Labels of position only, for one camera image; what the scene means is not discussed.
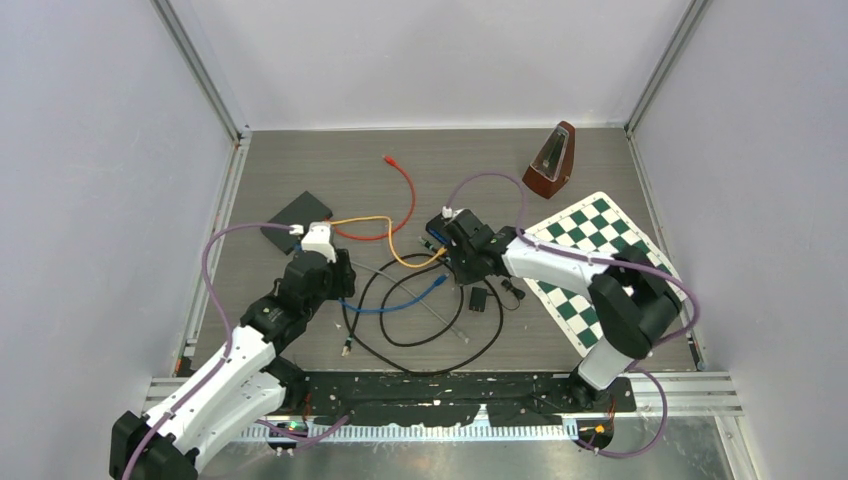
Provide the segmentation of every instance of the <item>black power cord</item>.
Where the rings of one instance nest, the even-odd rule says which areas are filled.
[[[406,260],[406,259],[409,259],[409,258],[416,258],[416,257],[430,257],[430,255],[428,255],[426,253],[411,253],[409,255],[404,255],[401,258],[403,260]],[[390,266],[394,265],[395,263],[398,263],[397,260],[392,260],[389,263],[380,267],[378,270],[383,271],[386,268],[389,268]],[[417,275],[421,275],[421,274],[423,274],[427,271],[431,271],[435,268],[438,268],[439,266],[444,266],[451,273],[453,273],[453,269],[450,267],[450,265],[448,265],[446,262],[440,260],[439,265],[435,265],[433,267],[428,267],[424,270],[421,270],[421,271],[415,272],[411,275],[408,275],[408,276],[398,280],[398,284],[401,284],[401,283],[409,280],[410,278],[414,278]],[[368,293],[368,289],[371,287],[371,284],[374,283],[374,280],[378,276],[379,276],[379,273],[374,273],[373,275],[371,275],[371,278],[368,279],[368,282],[365,284],[365,288],[362,289],[362,295],[359,297],[359,305],[357,306],[357,308],[359,308],[359,309],[362,308],[362,304],[365,301],[365,295]],[[483,280],[483,281],[486,283],[486,286],[489,287],[490,291],[492,291],[492,292],[495,291],[494,287],[492,286],[491,283],[489,283],[488,280]],[[383,297],[383,305],[384,306],[385,306],[386,301],[389,298],[389,295],[391,294],[392,290],[394,290],[394,287],[392,289],[390,289],[388,293],[386,293],[385,297]],[[449,326],[446,327],[445,329],[443,329],[437,335],[431,336],[429,339],[426,339],[423,343],[427,343],[429,341],[432,341],[432,340],[438,338],[441,334],[445,333],[450,328],[450,325],[453,325],[453,323],[456,322],[457,318],[459,318],[459,314],[462,312],[462,307],[463,307],[463,303],[464,303],[464,296],[465,296],[465,292],[464,292],[464,289],[462,287],[460,287],[459,292],[460,292],[459,308],[457,309],[457,313],[454,315],[454,318],[451,319],[450,322],[448,322]],[[380,359],[381,361],[383,361],[387,365],[389,365],[393,368],[396,368],[396,369],[400,370],[401,372],[404,372],[406,374],[413,375],[413,376],[416,376],[416,377],[432,377],[432,376],[450,373],[450,372],[452,372],[452,371],[454,371],[458,368],[462,368],[462,367],[468,365],[469,363],[473,362],[474,360],[477,360],[484,353],[486,353],[486,351],[488,351],[489,348],[491,348],[492,345],[494,345],[494,343],[498,340],[498,337],[500,337],[501,331],[503,330],[503,325],[504,325],[504,306],[503,306],[503,303],[501,302],[501,298],[498,296],[497,293],[494,293],[494,297],[495,297],[495,300],[497,300],[497,302],[498,302],[499,319],[498,319],[498,330],[492,336],[492,339],[489,340],[489,342],[485,346],[483,346],[483,348],[481,348],[477,353],[475,353],[474,355],[472,355],[468,359],[466,359],[466,360],[464,360],[464,361],[462,361],[462,362],[460,362],[460,363],[458,363],[458,364],[456,364],[452,367],[448,367],[448,368],[444,368],[442,370],[436,370],[436,371],[432,371],[432,372],[416,372],[414,370],[410,370],[410,369],[408,369],[408,368],[406,368],[402,365],[399,365],[398,363],[390,360],[389,358],[380,354],[379,352],[377,352],[376,350],[371,348],[368,344],[363,342],[362,339],[360,339],[359,337],[356,336],[356,326],[359,323],[359,312],[356,313],[356,315],[354,316],[353,324],[351,324],[350,319],[348,318],[348,315],[347,315],[347,308],[345,308],[344,305],[342,305],[342,317],[344,317],[345,326],[347,327],[347,331],[348,331],[348,336],[349,336],[348,342],[350,342],[350,339],[353,339],[354,341],[356,341],[356,343],[358,343],[362,348],[364,348],[366,351],[368,351],[371,355],[374,355],[375,357],[377,357],[378,359]],[[381,322],[380,327],[383,330],[383,333],[384,333],[384,336],[386,337],[386,340],[388,340],[391,343],[392,340],[390,340],[390,338],[386,334],[385,327],[383,326],[382,322]],[[414,343],[415,345],[410,344],[410,345],[399,345],[399,346],[417,346],[417,345],[423,344],[422,342],[412,342],[412,343]]]
[[[510,311],[510,312],[514,312],[514,311],[518,310],[521,307],[521,301],[524,300],[524,297],[527,294],[524,293],[524,290],[513,285],[510,280],[505,279],[504,281],[501,282],[501,286],[504,287],[504,289],[507,292],[511,293],[512,296],[514,296],[515,299],[518,301],[518,305],[516,305],[515,307],[513,307],[513,308],[504,307],[504,310],[507,310],[507,311]],[[486,292],[486,293],[490,296],[493,296],[494,293],[492,293],[492,292]]]
[[[386,308],[386,303],[388,302],[389,297],[391,296],[392,292],[394,292],[395,289],[400,287],[404,282],[406,282],[407,280],[410,280],[412,278],[415,278],[418,275],[423,275],[423,274],[425,274],[429,271],[435,270],[436,268],[439,268],[440,266],[442,266],[442,265],[436,265],[434,267],[425,268],[424,270],[419,270],[419,271],[417,271],[417,272],[415,272],[411,275],[407,275],[406,277],[403,277],[400,280],[398,280],[397,283],[392,285],[392,287],[389,289],[389,291],[386,292],[386,295],[383,297],[383,303],[380,304],[380,308],[381,309]],[[460,287],[460,289],[459,289],[459,307],[456,309],[456,313],[453,315],[453,318],[451,318],[450,321],[448,322],[448,324],[445,325],[445,328],[439,330],[434,335],[431,335],[431,336],[425,338],[424,340],[418,340],[417,342],[409,342],[409,343],[403,343],[403,342],[398,342],[398,341],[394,340],[391,337],[391,335],[389,335],[389,332],[386,330],[386,323],[385,323],[385,317],[383,317],[383,312],[380,312],[380,331],[383,332],[383,338],[385,338],[387,342],[391,343],[392,345],[394,345],[396,347],[417,347],[419,345],[424,345],[425,343],[430,343],[433,340],[441,337],[445,332],[450,330],[450,328],[453,326],[454,323],[456,323],[456,321],[459,319],[459,314],[462,313],[462,304],[464,302],[465,302],[465,289]]]

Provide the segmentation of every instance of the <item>wood grain surface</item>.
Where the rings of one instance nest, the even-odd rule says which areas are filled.
[[[382,160],[392,155],[412,176],[418,204],[409,224],[396,236],[401,254],[423,251],[417,237],[424,224],[436,215],[457,183],[482,170],[496,170],[520,178],[538,153],[549,130],[402,130],[337,132],[257,132],[254,134],[244,173],[238,187],[230,224],[267,221],[304,190],[327,204],[335,219],[363,215],[389,215],[400,220],[409,207],[409,189],[403,177]],[[576,154],[571,181],[551,200],[528,192],[526,226],[530,226],[602,190],[652,238],[654,236],[645,198],[621,129],[584,129],[576,135]],[[509,182],[483,178],[469,184],[455,206],[470,208],[494,230],[514,225],[519,195]],[[385,231],[379,223],[351,225],[351,233],[373,235]],[[385,240],[360,242],[336,236],[337,246],[348,248],[355,261],[381,266],[391,257]],[[215,274],[215,287],[233,323],[247,305],[271,288],[281,276],[287,257],[259,231],[229,235]],[[396,277],[409,269],[390,268]],[[357,269],[359,294],[370,272]],[[420,292],[430,285],[437,272],[410,282]],[[507,306],[515,298],[504,292],[499,280],[493,282]],[[376,308],[390,282],[374,282],[365,307]],[[523,281],[516,285],[525,288]],[[459,363],[485,345],[497,330],[498,313],[489,298],[484,313],[467,310],[465,305],[456,323],[468,337],[462,342],[450,332],[434,342],[415,348],[390,346],[380,334],[376,315],[363,315],[357,333],[376,350],[411,369],[440,369]],[[406,302],[409,296],[396,291],[388,304]],[[459,291],[450,282],[437,288],[427,302],[450,319],[456,311]],[[392,336],[413,341],[442,328],[443,324],[420,305],[385,318]],[[348,357],[341,357],[347,332],[340,306],[326,302],[306,333],[283,356],[312,370],[383,370],[386,365],[354,345]],[[223,326],[211,304],[207,308],[195,350],[195,365],[205,362],[224,340]],[[580,356],[529,291],[521,307],[506,312],[503,331],[494,346],[467,370],[558,370],[574,368]],[[684,339],[671,342],[644,362],[652,370],[692,370],[693,360]]]

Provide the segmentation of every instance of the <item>red cable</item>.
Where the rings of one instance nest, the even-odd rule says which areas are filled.
[[[399,224],[397,224],[397,226],[395,226],[395,228],[392,229],[392,234],[394,235],[395,233],[398,232],[398,230],[400,230],[401,228],[403,228],[404,225],[406,225],[406,222],[408,222],[410,217],[412,217],[412,212],[415,211],[415,185],[413,185],[412,178],[409,177],[409,174],[406,173],[406,170],[404,170],[403,167],[398,165],[394,158],[392,158],[388,155],[383,155],[383,160],[385,160],[386,163],[388,163],[389,165],[395,167],[397,169],[397,171],[400,172],[401,175],[403,175],[403,178],[406,179],[406,183],[409,184],[409,191],[410,191],[410,193],[412,193],[412,204],[409,206],[409,211],[406,213],[406,217],[404,217],[403,221],[400,222]],[[366,242],[372,241],[372,240],[382,240],[382,239],[389,236],[388,233],[384,233],[382,235],[375,235],[373,237],[362,237],[362,236],[359,236],[359,235],[353,235],[353,234],[350,234],[350,233],[343,232],[343,231],[339,230],[338,227],[336,227],[336,233],[338,233],[339,235],[341,235],[345,238],[350,238],[352,240],[362,240],[362,241],[366,241]]]

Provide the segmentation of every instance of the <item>power adapter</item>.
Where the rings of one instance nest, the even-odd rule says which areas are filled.
[[[488,290],[480,287],[471,287],[471,298],[468,300],[468,309],[472,312],[484,312],[486,311],[486,300],[488,299]]]

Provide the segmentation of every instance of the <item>small black box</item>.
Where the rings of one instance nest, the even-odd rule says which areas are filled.
[[[285,208],[280,210],[280,213],[274,215],[274,218],[268,220],[268,223],[276,223],[279,225],[303,225],[304,231],[309,230],[309,224],[312,222],[323,222],[333,216],[330,207],[321,203],[320,200],[312,196],[309,192],[303,192],[294,199],[294,201]],[[288,232],[273,228],[260,228],[262,235],[271,240],[271,243],[277,246],[286,255],[294,250],[297,245],[298,238],[294,235],[289,235]]]
[[[488,290],[480,287],[471,287],[471,298],[468,300],[468,309],[472,312],[483,312],[486,310],[486,300],[488,299]]]

